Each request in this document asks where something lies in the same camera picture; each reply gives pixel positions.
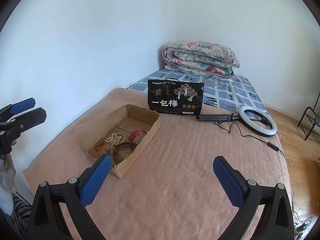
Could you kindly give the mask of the white gloved left hand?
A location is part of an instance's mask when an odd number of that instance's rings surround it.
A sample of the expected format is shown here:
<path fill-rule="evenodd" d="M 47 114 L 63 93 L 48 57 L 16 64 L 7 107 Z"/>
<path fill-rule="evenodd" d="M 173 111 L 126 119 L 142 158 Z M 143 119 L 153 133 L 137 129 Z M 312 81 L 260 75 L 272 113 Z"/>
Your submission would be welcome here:
<path fill-rule="evenodd" d="M 11 154 L 1 155 L 0 205 L 6 215 L 12 215 L 14 202 L 12 194 L 17 191 L 15 182 L 16 170 Z"/>

